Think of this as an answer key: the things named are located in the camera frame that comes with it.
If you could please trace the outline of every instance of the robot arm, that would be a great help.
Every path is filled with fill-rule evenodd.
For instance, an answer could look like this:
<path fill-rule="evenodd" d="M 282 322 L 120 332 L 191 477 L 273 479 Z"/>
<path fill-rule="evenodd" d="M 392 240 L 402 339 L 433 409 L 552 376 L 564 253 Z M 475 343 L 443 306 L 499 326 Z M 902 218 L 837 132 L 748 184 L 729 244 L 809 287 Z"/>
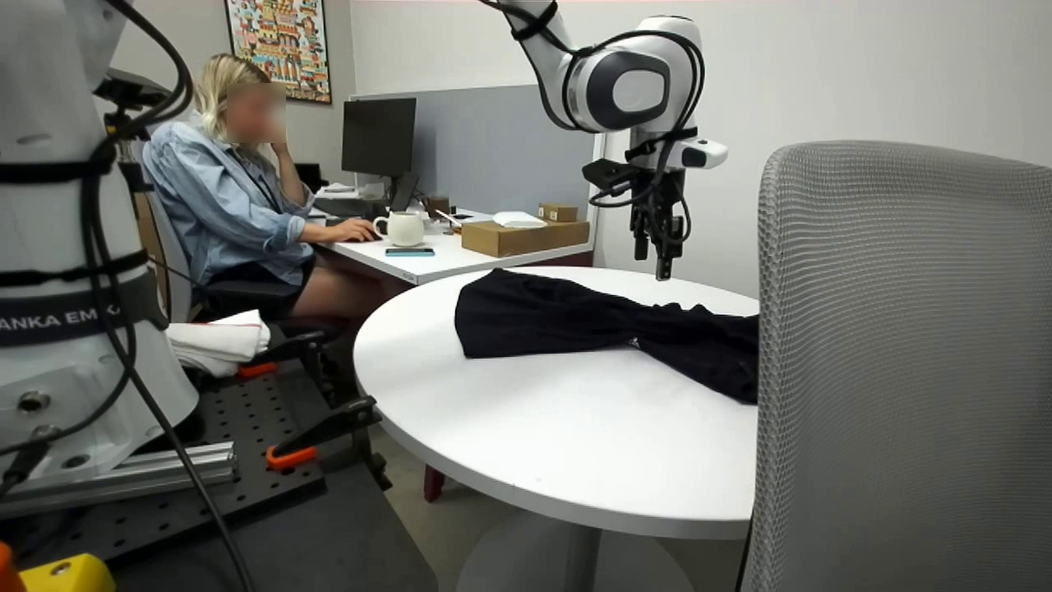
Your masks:
<path fill-rule="evenodd" d="M 556 0 L 484 0 L 499 10 L 538 80 L 547 120 L 573 132 L 631 132 L 627 163 L 593 160 L 586 179 L 603 194 L 631 189 L 634 256 L 658 251 L 658 280 L 682 253 L 682 169 L 725 158 L 721 144 L 692 143 L 692 110 L 704 93 L 699 33 L 687 18 L 650 18 L 608 42 L 573 48 Z"/>

